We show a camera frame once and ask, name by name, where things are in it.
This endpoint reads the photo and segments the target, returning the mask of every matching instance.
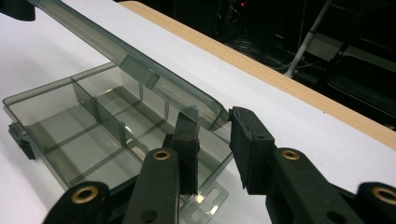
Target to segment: plastic storage box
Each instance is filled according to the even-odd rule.
[[[8,97],[4,104],[14,139],[32,159],[31,147],[65,189],[88,180],[114,189],[138,175],[146,153],[173,133],[179,113],[114,63]],[[199,139],[199,195],[182,198],[181,217],[189,223],[213,216],[196,214],[213,189],[214,206],[228,195],[214,181],[232,157],[228,143],[204,128]]]

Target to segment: white table surface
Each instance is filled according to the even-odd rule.
[[[361,182],[396,186],[396,151],[303,101],[196,48],[109,0],[65,1],[218,99],[253,110],[278,147],[301,150],[326,178],[355,192]],[[0,98],[72,76],[108,59],[36,11],[36,21],[0,14]],[[0,223],[41,223],[63,194],[41,160],[28,161],[0,111]],[[210,223],[270,223],[263,196],[248,196],[232,161],[218,177],[230,195]]]

